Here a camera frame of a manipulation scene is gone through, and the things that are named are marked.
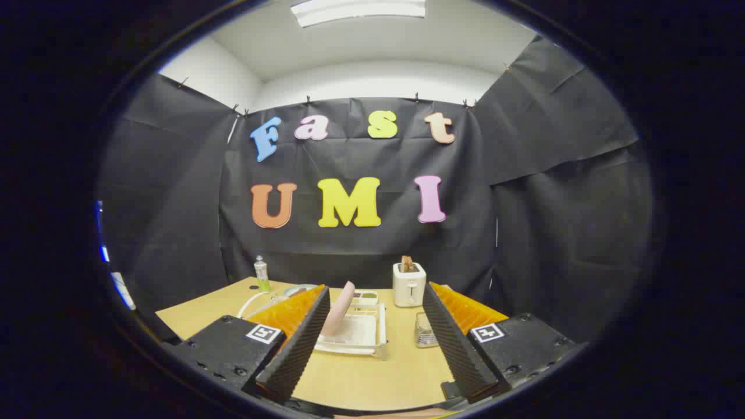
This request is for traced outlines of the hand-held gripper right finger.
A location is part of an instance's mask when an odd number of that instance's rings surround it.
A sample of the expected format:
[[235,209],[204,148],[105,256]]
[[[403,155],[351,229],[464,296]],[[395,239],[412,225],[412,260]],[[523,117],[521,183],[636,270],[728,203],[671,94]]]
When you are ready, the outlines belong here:
[[423,308],[469,403],[510,392],[583,349],[532,313],[507,317],[436,283],[426,284]]

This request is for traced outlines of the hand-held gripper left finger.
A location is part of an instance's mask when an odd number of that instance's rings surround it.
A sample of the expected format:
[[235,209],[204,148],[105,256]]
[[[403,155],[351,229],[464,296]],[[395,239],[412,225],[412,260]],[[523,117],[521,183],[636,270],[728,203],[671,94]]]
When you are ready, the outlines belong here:
[[315,286],[247,320],[222,315],[165,350],[218,385],[284,403],[306,369],[330,305],[328,287]]

